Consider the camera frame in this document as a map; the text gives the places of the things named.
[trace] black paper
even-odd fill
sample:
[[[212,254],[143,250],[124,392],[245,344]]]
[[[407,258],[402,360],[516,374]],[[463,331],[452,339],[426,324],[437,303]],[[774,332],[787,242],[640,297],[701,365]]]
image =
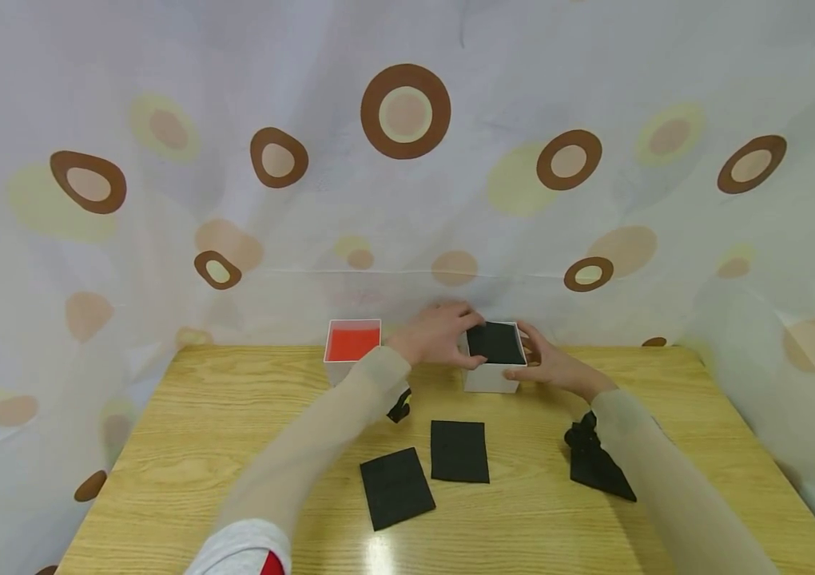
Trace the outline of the black paper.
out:
[[[360,464],[360,474],[373,531],[436,509],[413,447]]]
[[[491,483],[484,423],[430,423],[430,477],[444,481]]]
[[[516,326],[488,321],[467,332],[468,355],[482,355],[487,363],[525,365]]]

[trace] brown ring pattern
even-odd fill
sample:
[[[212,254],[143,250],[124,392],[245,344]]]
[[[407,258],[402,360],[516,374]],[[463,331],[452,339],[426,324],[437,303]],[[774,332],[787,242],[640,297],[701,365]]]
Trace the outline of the brown ring pattern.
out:
[[[107,480],[107,472],[104,470],[95,471],[90,478],[82,481],[78,489],[75,490],[75,501],[79,503],[90,502],[101,492]]]
[[[765,150],[770,153],[769,165],[766,165],[762,173],[752,180],[736,181],[734,179],[734,166],[740,159],[758,150]],[[724,164],[724,167],[721,168],[721,173],[718,174],[718,189],[721,189],[723,193],[727,194],[740,194],[757,187],[778,168],[787,150],[788,141],[785,141],[781,136],[769,135],[753,138],[748,141],[746,145],[743,145],[739,150],[734,152],[733,156],[731,156],[730,159],[727,160],[727,163]]]
[[[228,282],[220,284],[219,282],[216,282],[212,275],[209,274],[206,264],[208,264],[210,261],[218,262],[227,272],[229,272]],[[197,273],[201,275],[201,278],[206,280],[206,283],[213,286],[213,289],[216,290],[230,289],[230,287],[238,284],[241,281],[241,270],[234,266],[231,261],[225,259],[224,255],[221,255],[218,251],[213,251],[212,249],[198,254],[193,260],[193,266],[197,269]]]
[[[264,148],[270,144],[279,145],[292,154],[292,171],[289,174],[276,177],[270,175],[264,168]],[[282,129],[272,126],[261,128],[251,138],[251,165],[254,165],[254,173],[264,186],[285,188],[302,180],[305,170],[308,169],[308,151],[300,141]]]
[[[87,169],[104,177],[110,185],[110,194],[104,200],[89,200],[79,194],[69,183],[69,170],[73,168]],[[87,212],[102,215],[113,213],[119,210],[125,201],[125,176],[113,162],[108,162],[104,158],[62,150],[50,156],[50,171],[62,191]]]
[[[600,268],[602,273],[599,279],[595,280],[592,284],[579,284],[577,282],[577,272],[590,266]],[[606,258],[600,258],[600,256],[590,256],[590,258],[575,261],[572,266],[567,268],[567,273],[564,274],[564,285],[571,291],[593,291],[608,284],[609,280],[612,279],[613,273],[614,266],[611,261]]]
[[[569,145],[576,145],[586,153],[586,162],[583,168],[576,174],[569,177],[561,177],[551,169],[551,160],[561,149]],[[602,158],[602,143],[591,132],[585,129],[572,129],[559,135],[543,148],[539,154],[539,159],[535,162],[535,174],[548,189],[556,192],[564,192],[565,189],[576,188],[593,175],[599,160]]]
[[[379,120],[382,101],[394,89],[414,87],[423,92],[430,101],[431,122],[427,132],[414,141],[395,141],[385,135]],[[380,153],[397,160],[421,157],[435,148],[449,130],[451,103],[446,86],[435,73],[413,63],[400,63],[385,68],[373,78],[360,103],[360,121],[372,147]]]

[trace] backdrop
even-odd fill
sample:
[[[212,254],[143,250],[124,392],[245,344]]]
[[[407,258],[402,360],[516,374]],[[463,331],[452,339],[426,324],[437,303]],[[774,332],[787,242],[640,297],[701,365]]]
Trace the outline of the backdrop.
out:
[[[179,347],[443,296],[692,347],[815,512],[815,2],[0,0],[0,573]]]

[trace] wooden table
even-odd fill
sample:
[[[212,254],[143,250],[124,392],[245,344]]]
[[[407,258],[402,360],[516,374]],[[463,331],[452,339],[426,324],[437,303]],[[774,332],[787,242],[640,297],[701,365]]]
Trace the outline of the wooden table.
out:
[[[654,412],[782,573],[815,573],[813,515],[693,352],[570,352]],[[233,479],[327,388],[321,359],[318,347],[178,353],[58,575],[183,573]],[[410,417],[367,429],[312,491],[295,533],[295,573],[673,572],[639,504],[567,479],[561,437],[587,410],[583,401],[530,383],[515,395],[467,394],[455,371],[427,366],[410,385]],[[431,480],[434,512],[373,533],[360,462],[414,446],[430,477],[431,419],[486,423],[491,484]]]

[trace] polka dot curtain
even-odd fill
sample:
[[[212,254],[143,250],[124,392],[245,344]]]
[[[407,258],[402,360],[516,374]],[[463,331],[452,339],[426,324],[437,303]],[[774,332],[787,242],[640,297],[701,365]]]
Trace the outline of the polka dot curtain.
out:
[[[0,9],[0,573],[173,353],[442,297],[691,347],[815,509],[815,2]]]

